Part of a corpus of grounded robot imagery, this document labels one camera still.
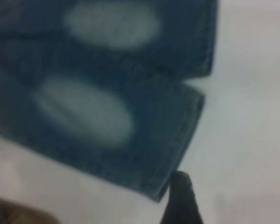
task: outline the brown object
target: brown object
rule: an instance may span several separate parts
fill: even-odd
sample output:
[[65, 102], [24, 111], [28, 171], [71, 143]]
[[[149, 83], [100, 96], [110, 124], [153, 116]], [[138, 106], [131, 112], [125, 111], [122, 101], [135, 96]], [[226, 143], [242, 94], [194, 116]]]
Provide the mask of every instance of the brown object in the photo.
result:
[[50, 214], [0, 199], [0, 224], [58, 224]]

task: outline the black object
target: black object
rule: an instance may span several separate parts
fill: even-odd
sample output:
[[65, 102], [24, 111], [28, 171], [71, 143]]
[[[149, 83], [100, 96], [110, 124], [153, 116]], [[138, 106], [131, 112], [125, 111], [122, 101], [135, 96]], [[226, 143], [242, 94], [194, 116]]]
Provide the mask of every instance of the black object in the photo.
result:
[[169, 202], [161, 224], [203, 224], [191, 179], [184, 172], [171, 176]]

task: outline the faded patch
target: faded patch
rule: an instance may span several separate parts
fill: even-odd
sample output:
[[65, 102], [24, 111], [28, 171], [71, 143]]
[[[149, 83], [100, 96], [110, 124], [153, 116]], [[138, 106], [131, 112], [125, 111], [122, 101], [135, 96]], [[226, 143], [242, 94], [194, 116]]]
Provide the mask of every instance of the faded patch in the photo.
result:
[[65, 15], [65, 25], [83, 42], [115, 50], [133, 50], [151, 42], [161, 23], [144, 3], [81, 1]]
[[120, 148], [133, 133], [132, 115], [120, 98], [76, 79], [48, 79], [36, 101], [61, 130], [98, 146]]

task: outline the denim fabric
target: denim fabric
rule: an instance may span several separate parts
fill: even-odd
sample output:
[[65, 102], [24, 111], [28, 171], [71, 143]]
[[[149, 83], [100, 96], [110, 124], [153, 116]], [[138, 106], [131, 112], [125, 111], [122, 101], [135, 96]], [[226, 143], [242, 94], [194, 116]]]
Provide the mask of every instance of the denim fabric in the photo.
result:
[[[48, 80], [57, 80], [53, 91], [43, 91]], [[70, 130], [68, 123], [83, 125], [85, 120], [84, 115], [75, 117], [75, 108], [56, 98], [59, 94], [71, 101], [67, 89], [58, 86], [64, 80], [118, 96], [133, 121], [128, 140], [104, 144], [95, 133], [85, 130], [87, 126]], [[52, 105], [51, 111], [43, 109], [42, 100]], [[191, 88], [131, 60], [85, 50], [77, 42], [0, 44], [0, 134], [154, 200], [163, 196], [202, 107], [203, 96]], [[66, 119], [56, 119], [52, 110]]]
[[217, 0], [0, 0], [0, 36], [67, 35], [177, 79], [201, 77], [212, 65], [216, 10]]
[[209, 74], [216, 5], [0, 0], [0, 134], [160, 200], [203, 108], [180, 80]]

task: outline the white surface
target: white surface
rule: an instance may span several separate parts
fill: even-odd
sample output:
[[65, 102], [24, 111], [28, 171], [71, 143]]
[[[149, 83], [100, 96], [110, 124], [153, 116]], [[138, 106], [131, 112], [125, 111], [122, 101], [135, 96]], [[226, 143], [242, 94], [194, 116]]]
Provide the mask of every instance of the white surface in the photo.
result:
[[[205, 224], [280, 223], [280, 0], [223, 0], [207, 102], [180, 170]], [[0, 139], [0, 196], [64, 224], [158, 224], [160, 204]]]

